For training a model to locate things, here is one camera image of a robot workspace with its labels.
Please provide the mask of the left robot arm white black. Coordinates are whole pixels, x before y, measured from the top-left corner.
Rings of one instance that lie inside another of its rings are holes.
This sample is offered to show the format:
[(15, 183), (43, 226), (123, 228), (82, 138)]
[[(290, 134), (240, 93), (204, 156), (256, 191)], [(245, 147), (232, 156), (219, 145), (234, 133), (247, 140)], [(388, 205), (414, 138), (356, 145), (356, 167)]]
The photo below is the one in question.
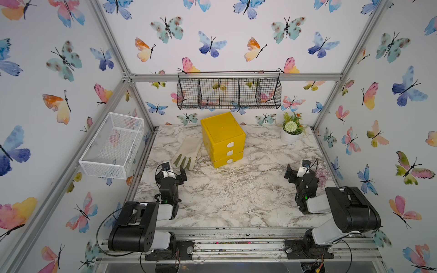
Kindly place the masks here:
[(148, 259), (178, 259), (174, 233), (157, 231), (157, 223), (173, 220), (178, 212), (179, 186), (187, 181), (185, 169), (177, 174), (169, 162), (159, 166), (155, 182), (159, 193), (154, 202), (128, 201), (118, 210), (117, 221), (108, 238), (111, 251), (145, 253)]

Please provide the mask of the yellow three-drawer box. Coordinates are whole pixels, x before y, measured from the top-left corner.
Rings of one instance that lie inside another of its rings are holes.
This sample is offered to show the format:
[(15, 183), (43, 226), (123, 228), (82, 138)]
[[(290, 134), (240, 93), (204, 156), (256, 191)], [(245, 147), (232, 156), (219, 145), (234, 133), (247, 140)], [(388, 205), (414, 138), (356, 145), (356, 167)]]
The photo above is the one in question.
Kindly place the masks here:
[(232, 113), (205, 118), (201, 127), (203, 143), (215, 168), (244, 157), (246, 134)]

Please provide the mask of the beige green work glove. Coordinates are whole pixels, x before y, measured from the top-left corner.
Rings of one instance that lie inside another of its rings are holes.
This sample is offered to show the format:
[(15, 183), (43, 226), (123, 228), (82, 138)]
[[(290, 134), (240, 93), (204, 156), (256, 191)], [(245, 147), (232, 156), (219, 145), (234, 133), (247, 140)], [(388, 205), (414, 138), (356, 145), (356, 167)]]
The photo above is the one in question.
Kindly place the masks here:
[(187, 136), (171, 160), (175, 167), (193, 170), (203, 141), (201, 138)]

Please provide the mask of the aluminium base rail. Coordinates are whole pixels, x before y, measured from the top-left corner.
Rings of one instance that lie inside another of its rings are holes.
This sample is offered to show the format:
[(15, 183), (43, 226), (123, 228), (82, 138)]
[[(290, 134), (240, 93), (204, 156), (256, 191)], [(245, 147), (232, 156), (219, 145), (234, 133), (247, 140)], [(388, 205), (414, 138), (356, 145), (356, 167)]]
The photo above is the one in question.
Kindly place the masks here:
[[(341, 273), (387, 272), (374, 240), (363, 235), (355, 234), (305, 254), (304, 228), (161, 227), (159, 230), (172, 232), (177, 242), (193, 247), (192, 254), (181, 249), (184, 263), (319, 262), (328, 272), (336, 268)], [(361, 262), (371, 264), (371, 268), (367, 270)]]

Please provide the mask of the white mesh wall basket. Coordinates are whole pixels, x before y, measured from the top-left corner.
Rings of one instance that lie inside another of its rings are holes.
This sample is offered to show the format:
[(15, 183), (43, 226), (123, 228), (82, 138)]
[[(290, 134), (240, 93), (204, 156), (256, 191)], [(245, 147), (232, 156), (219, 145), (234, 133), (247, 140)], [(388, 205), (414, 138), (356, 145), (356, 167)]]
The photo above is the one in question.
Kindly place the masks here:
[(110, 112), (79, 159), (84, 174), (127, 179), (144, 133), (144, 119)]

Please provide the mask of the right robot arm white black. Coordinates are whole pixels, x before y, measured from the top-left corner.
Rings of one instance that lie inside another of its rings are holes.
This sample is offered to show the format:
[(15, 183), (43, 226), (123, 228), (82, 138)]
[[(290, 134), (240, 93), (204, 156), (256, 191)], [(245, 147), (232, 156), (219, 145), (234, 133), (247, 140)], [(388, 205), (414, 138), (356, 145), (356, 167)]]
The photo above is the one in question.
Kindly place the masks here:
[(288, 259), (333, 259), (330, 248), (351, 234), (374, 231), (381, 227), (381, 217), (357, 187), (326, 187), (316, 191), (320, 179), (310, 166), (293, 170), (287, 166), (285, 179), (296, 186), (295, 202), (304, 215), (330, 212), (332, 217), (321, 226), (310, 228), (301, 239), (286, 240)]

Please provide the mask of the pink artificial flower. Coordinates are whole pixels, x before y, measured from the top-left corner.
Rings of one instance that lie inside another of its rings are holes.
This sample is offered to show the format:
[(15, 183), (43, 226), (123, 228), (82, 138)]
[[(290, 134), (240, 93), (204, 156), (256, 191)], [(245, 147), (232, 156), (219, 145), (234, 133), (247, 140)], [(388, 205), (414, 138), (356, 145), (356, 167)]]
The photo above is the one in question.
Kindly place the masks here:
[(318, 187), (325, 188), (327, 182), (332, 179), (330, 172), (325, 169), (317, 169), (315, 173), (316, 177), (319, 179)]

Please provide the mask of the white pot with green plant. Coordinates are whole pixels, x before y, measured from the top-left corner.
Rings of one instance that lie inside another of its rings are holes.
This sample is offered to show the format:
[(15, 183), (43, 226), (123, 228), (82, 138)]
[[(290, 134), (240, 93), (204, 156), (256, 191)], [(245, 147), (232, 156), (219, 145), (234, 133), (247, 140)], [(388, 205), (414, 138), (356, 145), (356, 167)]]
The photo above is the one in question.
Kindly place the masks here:
[(301, 123), (302, 115), (300, 113), (285, 113), (283, 118), (281, 141), (284, 144), (293, 144), (305, 130)]

